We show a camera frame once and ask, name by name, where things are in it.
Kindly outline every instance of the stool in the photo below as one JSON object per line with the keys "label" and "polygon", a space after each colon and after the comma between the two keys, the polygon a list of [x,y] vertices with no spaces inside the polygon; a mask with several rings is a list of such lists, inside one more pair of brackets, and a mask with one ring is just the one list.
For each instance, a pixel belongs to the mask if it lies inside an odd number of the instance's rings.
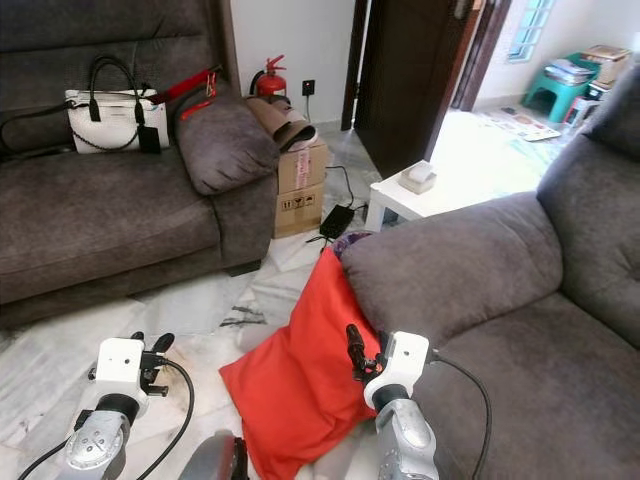
{"label": "stool", "polygon": [[575,98],[586,93],[587,88],[589,87],[589,82],[596,78],[600,72],[599,64],[582,60],[579,53],[574,53],[566,58],[579,67],[592,70],[594,72],[593,75],[591,75],[584,83],[572,87],[547,77],[544,74],[544,71],[542,71],[536,76],[531,88],[529,89],[529,93],[522,102],[525,107],[528,107],[531,104],[531,100],[533,100],[533,97],[539,90],[548,90],[552,92],[555,94],[556,98],[553,102],[551,112],[549,113],[549,121],[554,123],[561,123],[564,121],[564,117],[569,111],[569,108],[571,108]]}

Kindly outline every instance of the sofa armrest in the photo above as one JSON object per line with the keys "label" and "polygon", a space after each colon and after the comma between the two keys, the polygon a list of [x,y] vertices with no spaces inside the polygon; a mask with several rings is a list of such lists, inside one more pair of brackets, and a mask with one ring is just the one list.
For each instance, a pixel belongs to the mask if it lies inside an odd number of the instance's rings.
{"label": "sofa armrest", "polygon": [[[216,195],[272,174],[278,147],[263,130],[244,100],[223,82],[213,103],[185,120],[176,115],[175,133],[193,186]],[[202,102],[195,95],[181,111]]]}
{"label": "sofa armrest", "polygon": [[556,291],[562,258],[533,192],[400,225],[342,256],[374,328],[425,335],[434,347]]}

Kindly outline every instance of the window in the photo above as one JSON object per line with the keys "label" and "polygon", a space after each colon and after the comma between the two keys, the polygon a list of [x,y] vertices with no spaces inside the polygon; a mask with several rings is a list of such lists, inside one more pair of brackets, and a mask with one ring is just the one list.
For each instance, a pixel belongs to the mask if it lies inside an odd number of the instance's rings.
{"label": "window", "polygon": [[509,50],[509,62],[526,62],[531,58],[553,2],[554,0],[528,0],[520,28]]}

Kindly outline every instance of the fire extinguisher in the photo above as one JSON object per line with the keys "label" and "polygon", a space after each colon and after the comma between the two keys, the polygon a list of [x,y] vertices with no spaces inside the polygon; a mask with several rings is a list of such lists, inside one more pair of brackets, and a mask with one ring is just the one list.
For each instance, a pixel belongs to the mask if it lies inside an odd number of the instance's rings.
{"label": "fire extinguisher", "polygon": [[276,70],[286,70],[284,67],[276,66],[280,60],[284,58],[284,55],[279,55],[274,59],[267,58],[266,73],[264,70],[260,70],[255,74],[251,81],[251,87],[249,88],[249,94],[253,95],[256,92],[259,97],[269,95],[287,95],[287,81],[279,75],[276,75]]}

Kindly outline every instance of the white handbag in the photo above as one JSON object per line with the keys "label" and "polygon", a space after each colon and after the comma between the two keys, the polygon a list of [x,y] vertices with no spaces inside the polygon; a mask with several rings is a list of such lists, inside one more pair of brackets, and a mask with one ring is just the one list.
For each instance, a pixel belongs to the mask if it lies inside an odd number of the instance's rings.
{"label": "white handbag", "polygon": [[[155,90],[147,89],[146,95],[154,95]],[[138,124],[135,118],[136,98],[133,90],[116,92],[94,92],[100,111],[100,121],[91,120],[89,108],[70,108],[69,123],[73,131],[73,140],[78,153],[96,153],[113,150],[139,150],[140,140]],[[74,105],[88,105],[88,90],[65,91],[67,102]],[[145,98],[139,98],[144,114],[144,126],[156,128],[161,148],[169,146],[167,133],[166,105],[152,104]]]}
{"label": "white handbag", "polygon": [[[96,91],[98,72],[106,65],[120,69],[131,90]],[[67,90],[69,123],[78,153],[142,150],[160,153],[169,146],[167,112],[164,103],[154,105],[142,98],[127,66],[116,57],[97,57],[90,70],[89,90]],[[156,94],[155,90],[144,93]]]}

